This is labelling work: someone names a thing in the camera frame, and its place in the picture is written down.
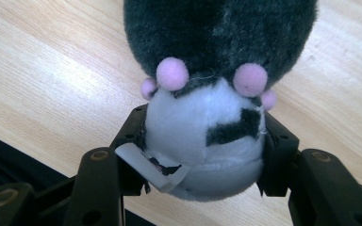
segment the wooden table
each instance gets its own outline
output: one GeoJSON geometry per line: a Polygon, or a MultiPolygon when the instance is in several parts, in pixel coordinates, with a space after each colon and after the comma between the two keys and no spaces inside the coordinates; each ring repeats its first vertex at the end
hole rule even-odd
{"type": "MultiPolygon", "coordinates": [[[[146,76],[128,49],[121,0],[0,0],[0,139],[67,176],[107,146],[146,76]]],[[[362,1],[320,0],[273,116],[301,148],[337,155],[362,184],[362,1]]],[[[221,202],[153,191],[125,206],[158,225],[291,225],[287,198],[256,186],[221,202]]]]}

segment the white plush head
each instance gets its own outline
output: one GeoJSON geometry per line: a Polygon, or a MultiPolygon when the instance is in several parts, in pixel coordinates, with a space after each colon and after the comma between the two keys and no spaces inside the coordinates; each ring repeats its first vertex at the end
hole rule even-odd
{"type": "Polygon", "coordinates": [[[245,190],[260,175],[263,109],[225,79],[180,98],[158,89],[148,105],[145,126],[149,156],[190,167],[170,192],[174,196],[224,199],[245,190]]]}

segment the black fabric stripe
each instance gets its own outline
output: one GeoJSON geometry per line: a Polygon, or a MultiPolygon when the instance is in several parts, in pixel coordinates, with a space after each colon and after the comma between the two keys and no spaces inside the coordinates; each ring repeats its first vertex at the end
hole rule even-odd
{"type": "Polygon", "coordinates": [[[256,137],[259,124],[259,112],[241,109],[240,121],[217,124],[217,126],[207,130],[206,146],[225,144],[246,136],[256,137]]]}

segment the black patch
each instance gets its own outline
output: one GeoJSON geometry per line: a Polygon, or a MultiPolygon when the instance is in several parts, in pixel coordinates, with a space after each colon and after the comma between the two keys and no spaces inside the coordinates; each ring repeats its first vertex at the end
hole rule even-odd
{"type": "Polygon", "coordinates": [[[260,124],[260,113],[255,110],[242,109],[240,121],[228,124],[217,124],[209,128],[206,135],[206,146],[225,144],[242,137],[257,137],[260,124]]]}
{"type": "Polygon", "coordinates": [[[159,170],[161,172],[161,174],[163,174],[164,176],[174,174],[178,171],[178,169],[180,169],[182,167],[182,165],[179,165],[178,167],[165,167],[165,166],[160,165],[160,163],[155,158],[149,158],[149,161],[153,165],[155,165],[157,170],[159,170]]]}

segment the fuzzy fur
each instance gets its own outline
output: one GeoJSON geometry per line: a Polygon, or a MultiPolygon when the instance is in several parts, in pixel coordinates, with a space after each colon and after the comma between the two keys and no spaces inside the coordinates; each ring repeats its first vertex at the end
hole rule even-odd
{"type": "Polygon", "coordinates": [[[315,17],[316,0],[124,0],[128,43],[145,72],[157,81],[159,63],[174,57],[189,73],[181,89],[144,90],[152,97],[144,151],[190,167],[174,196],[220,200],[258,178],[270,88],[297,61],[315,17]],[[247,63],[264,68],[269,95],[238,93],[235,85],[256,84],[233,82],[247,63]]]}
{"type": "MultiPolygon", "coordinates": [[[[149,76],[166,57],[190,78],[223,76],[251,62],[268,73],[269,89],[297,61],[316,17],[316,0],[125,0],[124,22],[135,58],[149,76]]],[[[196,80],[183,93],[212,84],[196,80]]]]}

